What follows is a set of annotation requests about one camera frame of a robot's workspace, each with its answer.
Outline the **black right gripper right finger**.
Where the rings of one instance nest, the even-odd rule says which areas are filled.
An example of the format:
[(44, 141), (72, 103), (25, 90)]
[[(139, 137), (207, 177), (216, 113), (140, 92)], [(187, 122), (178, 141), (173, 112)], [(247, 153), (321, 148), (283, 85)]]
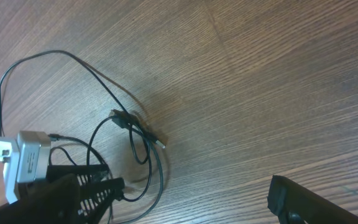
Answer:
[(272, 177), (268, 209), (280, 223), (358, 223), (358, 216), (280, 175)]

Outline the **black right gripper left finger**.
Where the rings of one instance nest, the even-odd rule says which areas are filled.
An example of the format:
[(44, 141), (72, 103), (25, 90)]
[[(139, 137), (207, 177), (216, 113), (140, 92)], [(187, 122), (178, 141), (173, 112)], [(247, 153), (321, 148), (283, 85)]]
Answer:
[(73, 174), (12, 204), (0, 206), (0, 224), (79, 223), (80, 185)]

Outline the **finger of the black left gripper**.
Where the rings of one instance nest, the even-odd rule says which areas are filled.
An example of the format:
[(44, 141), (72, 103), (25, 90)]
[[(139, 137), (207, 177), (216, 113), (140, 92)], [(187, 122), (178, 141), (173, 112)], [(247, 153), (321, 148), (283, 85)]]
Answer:
[(47, 169), (47, 180), (53, 182), (60, 179), (61, 177), (74, 174), (80, 178), (80, 183), (88, 182), (100, 182), (105, 177), (108, 177), (109, 171), (106, 164), (96, 164), (96, 165), (52, 165), (48, 166)]
[(99, 223), (114, 200), (123, 198), (123, 178), (103, 180), (80, 187), (79, 223)]

